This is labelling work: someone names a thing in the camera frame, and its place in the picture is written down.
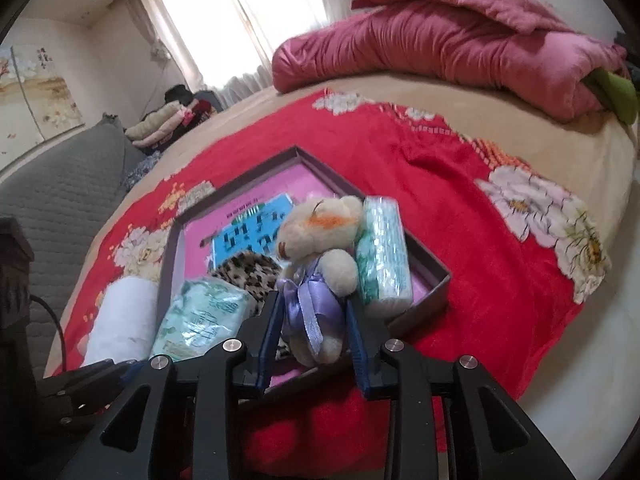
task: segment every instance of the metal screw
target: metal screw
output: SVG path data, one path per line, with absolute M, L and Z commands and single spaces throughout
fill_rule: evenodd
M 399 352 L 404 348 L 404 343 L 399 339 L 389 339 L 385 342 L 385 348 L 390 352 Z
M 156 370 L 162 370 L 169 364 L 169 358 L 166 355 L 157 355 L 151 358 L 151 367 Z
M 227 352 L 235 352 L 242 347 L 242 341 L 239 339 L 227 339 L 222 343 L 222 348 Z
M 473 370 L 478 366 L 478 359 L 476 359 L 472 355 L 463 355 L 460 358 L 460 364 L 463 365 L 463 367 L 468 368 L 469 370 Z

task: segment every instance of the gray quilted sofa cover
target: gray quilted sofa cover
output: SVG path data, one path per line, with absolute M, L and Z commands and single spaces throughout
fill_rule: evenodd
M 35 253 L 31 291 L 60 317 L 94 236 L 120 205 L 124 177 L 145 156 L 105 115 L 37 156 L 0 184 L 0 214 L 15 216 Z M 42 377 L 56 329 L 33 303 L 27 330 L 31 363 Z

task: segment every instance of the teddy bear head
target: teddy bear head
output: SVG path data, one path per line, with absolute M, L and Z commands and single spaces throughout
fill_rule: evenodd
M 313 198 L 295 206 L 278 230 L 278 256 L 296 262 L 329 249 L 349 249 L 362 224 L 362 202 L 355 196 Z

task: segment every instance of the triangular cutout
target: triangular cutout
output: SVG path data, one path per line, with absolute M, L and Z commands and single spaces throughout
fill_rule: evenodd
M 478 390 L 489 427 L 489 438 L 497 453 L 504 453 L 529 442 L 529 434 L 507 407 L 486 386 Z
M 102 444 L 128 452 L 136 450 L 150 392 L 149 386 L 136 390 L 100 436 Z

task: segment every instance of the teddy bear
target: teddy bear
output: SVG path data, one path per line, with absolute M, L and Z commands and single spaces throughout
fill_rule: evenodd
M 277 282 L 286 311 L 282 335 L 300 364 L 334 363 L 345 333 L 342 298 L 356 291 L 353 250 L 364 218 L 355 196 L 313 198 L 295 206 L 276 237 L 276 252 L 289 263 Z

